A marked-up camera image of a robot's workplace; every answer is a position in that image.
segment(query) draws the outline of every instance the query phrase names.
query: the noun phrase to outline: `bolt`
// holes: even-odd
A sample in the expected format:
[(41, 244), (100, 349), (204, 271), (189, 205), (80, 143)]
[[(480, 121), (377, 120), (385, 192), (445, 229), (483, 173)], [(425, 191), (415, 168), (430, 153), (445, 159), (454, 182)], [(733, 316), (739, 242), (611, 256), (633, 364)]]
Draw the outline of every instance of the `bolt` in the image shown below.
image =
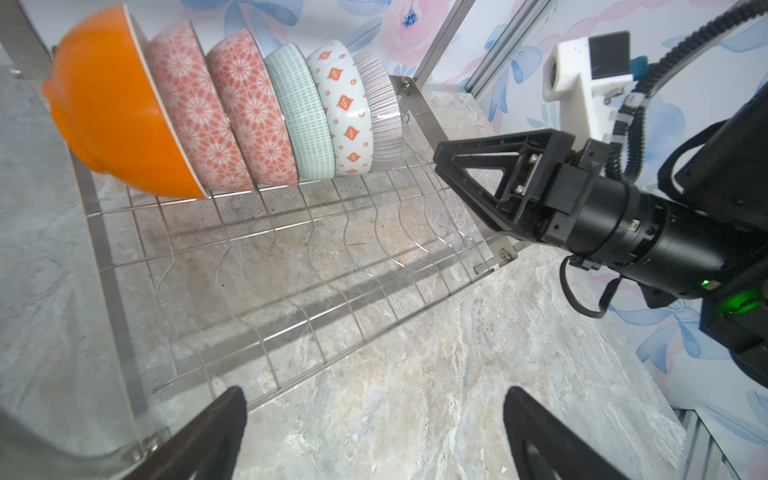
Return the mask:
[(411, 87), (413, 86), (413, 83), (410, 78), (403, 78), (402, 79), (402, 93), (405, 95), (411, 94)]
[(512, 255), (510, 255), (509, 252), (507, 250), (503, 249), (503, 248), (498, 251), (498, 255), (505, 262), (511, 262), (512, 261)]

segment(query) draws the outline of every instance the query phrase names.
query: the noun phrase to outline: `pink patterned bowl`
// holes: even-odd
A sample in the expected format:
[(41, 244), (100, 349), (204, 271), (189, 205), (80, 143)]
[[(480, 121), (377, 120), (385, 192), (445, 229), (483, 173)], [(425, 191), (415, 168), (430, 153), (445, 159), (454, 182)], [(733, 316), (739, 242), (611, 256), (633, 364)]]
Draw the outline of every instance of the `pink patterned bowl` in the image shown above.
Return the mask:
[(253, 190), (205, 57), (189, 20), (161, 31), (147, 63), (192, 169), (211, 190)]
[(283, 113), (250, 32), (244, 28), (220, 41), (206, 59), (256, 183), (268, 187), (298, 183)]

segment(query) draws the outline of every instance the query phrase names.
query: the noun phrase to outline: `green led light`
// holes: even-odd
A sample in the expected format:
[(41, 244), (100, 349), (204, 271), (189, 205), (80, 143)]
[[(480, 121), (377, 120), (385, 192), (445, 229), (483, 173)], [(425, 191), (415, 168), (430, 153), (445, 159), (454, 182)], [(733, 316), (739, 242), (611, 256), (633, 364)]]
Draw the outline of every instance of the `green led light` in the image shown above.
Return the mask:
[(721, 315), (742, 315), (760, 304), (760, 295), (756, 290), (738, 293), (722, 302), (719, 307)]

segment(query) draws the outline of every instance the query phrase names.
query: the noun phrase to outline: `dish rack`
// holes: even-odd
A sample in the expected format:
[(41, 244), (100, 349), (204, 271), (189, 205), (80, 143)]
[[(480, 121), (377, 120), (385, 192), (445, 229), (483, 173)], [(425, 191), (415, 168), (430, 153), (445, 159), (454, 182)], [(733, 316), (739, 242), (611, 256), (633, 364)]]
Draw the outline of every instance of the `dish rack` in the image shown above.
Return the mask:
[[(228, 386), (251, 411), (528, 245), (489, 230), (433, 170), (430, 148), (448, 137), (421, 88), (472, 3), (456, 2), (414, 78), (391, 77), (405, 124), (394, 170), (177, 200), (70, 152), (140, 439), (120, 450), (125, 465)], [(17, 2), (0, 14), (0, 41), (39, 93), (48, 52)]]

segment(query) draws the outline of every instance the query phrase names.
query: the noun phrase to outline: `bowl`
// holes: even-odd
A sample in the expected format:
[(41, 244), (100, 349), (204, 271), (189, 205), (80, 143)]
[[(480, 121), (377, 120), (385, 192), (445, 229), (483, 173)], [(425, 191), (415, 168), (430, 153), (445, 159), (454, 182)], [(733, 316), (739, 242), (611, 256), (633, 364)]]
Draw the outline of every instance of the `bowl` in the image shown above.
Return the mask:
[(373, 123), (372, 172), (391, 170), (400, 163), (402, 122), (400, 106), (389, 74), (378, 58), (361, 53), (354, 56), (357, 69), (366, 87)]
[(42, 87), (51, 116), (93, 171), (161, 197), (204, 198), (147, 69), (146, 42), (125, 4), (76, 25)]
[(336, 175), (367, 174), (373, 163), (373, 124), (366, 89), (344, 44), (331, 41), (306, 58), (326, 112)]
[(146, 55), (170, 122), (203, 186), (253, 190), (192, 23), (185, 20), (162, 30)]
[(289, 43), (264, 58), (296, 158), (299, 177), (333, 178), (333, 142), (315, 81), (298, 47)]
[(297, 183), (283, 112), (250, 32), (244, 28), (220, 41), (206, 60), (256, 183), (268, 187)]

